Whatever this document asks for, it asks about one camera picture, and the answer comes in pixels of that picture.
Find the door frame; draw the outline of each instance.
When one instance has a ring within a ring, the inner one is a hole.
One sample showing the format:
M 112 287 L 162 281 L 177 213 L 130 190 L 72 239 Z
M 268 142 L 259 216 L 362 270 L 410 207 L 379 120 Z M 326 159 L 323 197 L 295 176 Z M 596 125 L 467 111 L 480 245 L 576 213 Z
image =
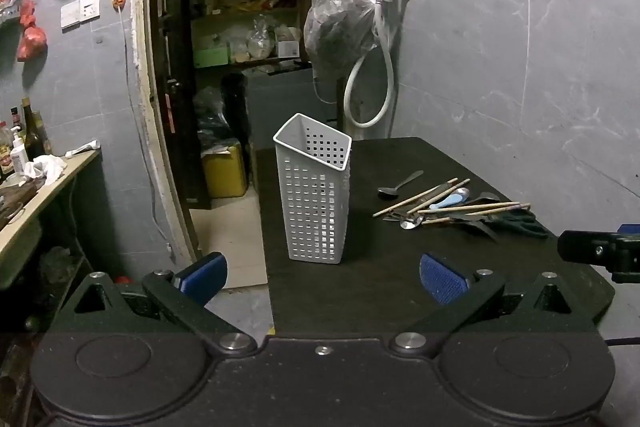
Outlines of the door frame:
M 159 100 L 156 96 L 156 75 L 152 53 L 150 0 L 130 0 L 131 28 L 133 40 L 133 56 L 138 72 L 138 89 L 142 103 L 142 127 L 146 146 L 151 160 L 153 176 L 156 179 L 160 200 L 166 213 L 167 222 L 172 235 L 172 247 L 183 263 L 197 261 L 202 252 L 193 245 L 190 239 L 187 219 L 178 201 L 174 174 L 169 163 L 167 143 L 164 139 Z

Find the bottle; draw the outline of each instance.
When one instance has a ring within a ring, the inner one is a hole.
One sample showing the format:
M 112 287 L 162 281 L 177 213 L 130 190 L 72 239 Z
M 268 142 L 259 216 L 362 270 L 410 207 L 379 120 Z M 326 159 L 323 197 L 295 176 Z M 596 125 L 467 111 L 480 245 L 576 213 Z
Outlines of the bottle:
M 18 135 L 20 128 L 16 125 L 11 127 L 12 133 L 14 133 L 14 150 L 11 151 L 11 161 L 14 164 L 14 171 L 16 174 L 24 174 L 24 166 L 27 165 L 29 157 L 27 156 L 27 149 L 24 148 L 24 142 Z
M 44 122 L 42 121 L 39 111 L 33 111 L 33 121 L 36 123 L 36 131 L 38 131 L 38 136 L 44 147 L 44 153 L 53 154 L 51 142 L 49 141 L 49 136 L 47 136 L 47 130 L 44 128 Z
M 27 149 L 29 159 L 34 160 L 38 156 L 44 155 L 44 145 L 42 144 L 40 136 L 38 136 L 36 123 L 33 119 L 33 113 L 31 112 L 31 101 L 28 96 L 22 99 L 22 110 L 24 111 L 24 126 L 26 131 L 24 146 Z
M 4 180 L 9 174 L 14 172 L 14 165 L 11 163 L 12 134 L 6 126 L 5 121 L 0 122 L 0 174 Z
M 17 107 L 11 108 L 11 118 L 14 121 L 12 127 L 19 127 L 20 131 L 18 131 L 18 135 L 24 139 L 24 127 L 22 126 L 22 122 L 20 121 L 20 113 L 18 112 Z

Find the door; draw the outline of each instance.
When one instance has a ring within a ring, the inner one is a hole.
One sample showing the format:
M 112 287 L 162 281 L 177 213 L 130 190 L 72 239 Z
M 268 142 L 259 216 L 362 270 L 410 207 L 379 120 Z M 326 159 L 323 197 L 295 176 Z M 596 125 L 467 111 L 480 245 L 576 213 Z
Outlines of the door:
M 151 33 L 164 138 L 178 199 L 185 220 L 190 220 L 189 208 L 210 208 L 210 198 L 192 102 L 195 82 L 189 0 L 151 2 L 158 6 L 158 18 L 151 17 Z

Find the light blue handle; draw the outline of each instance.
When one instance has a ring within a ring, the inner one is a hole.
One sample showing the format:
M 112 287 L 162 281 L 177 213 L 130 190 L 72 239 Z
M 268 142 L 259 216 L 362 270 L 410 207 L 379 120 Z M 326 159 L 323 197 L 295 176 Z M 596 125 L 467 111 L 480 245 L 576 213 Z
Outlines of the light blue handle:
M 450 194 L 446 198 L 444 198 L 440 203 L 431 203 L 429 205 L 430 210 L 434 210 L 436 208 L 442 208 L 443 206 L 451 206 L 452 204 L 460 203 L 465 198 L 462 194 Z

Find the blue gripper pad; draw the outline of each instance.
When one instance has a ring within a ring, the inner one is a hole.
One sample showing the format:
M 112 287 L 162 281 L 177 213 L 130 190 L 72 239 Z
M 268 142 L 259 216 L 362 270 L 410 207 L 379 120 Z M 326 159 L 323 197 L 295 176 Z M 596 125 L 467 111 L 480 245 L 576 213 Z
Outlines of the blue gripper pad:
M 224 255 L 212 257 L 208 262 L 195 267 L 180 280 L 180 292 L 201 306 L 207 304 L 226 284 L 226 259 Z
M 441 305 L 449 304 L 469 289 L 464 277 L 429 254 L 423 254 L 420 259 L 420 282 Z
M 640 233 L 640 225 L 625 223 L 624 225 L 620 225 L 618 233 Z

